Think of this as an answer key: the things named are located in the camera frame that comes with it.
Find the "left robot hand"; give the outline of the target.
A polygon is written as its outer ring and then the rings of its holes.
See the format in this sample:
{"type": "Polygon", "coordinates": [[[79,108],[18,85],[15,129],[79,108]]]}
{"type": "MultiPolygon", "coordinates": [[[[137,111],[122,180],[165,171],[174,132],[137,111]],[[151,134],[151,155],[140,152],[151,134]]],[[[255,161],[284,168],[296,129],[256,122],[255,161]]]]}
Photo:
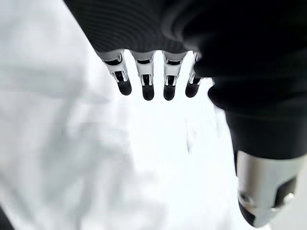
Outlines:
{"type": "Polygon", "coordinates": [[[68,0],[98,55],[191,50],[230,130],[238,205],[267,225],[295,193],[307,154],[304,0],[68,0]]]}

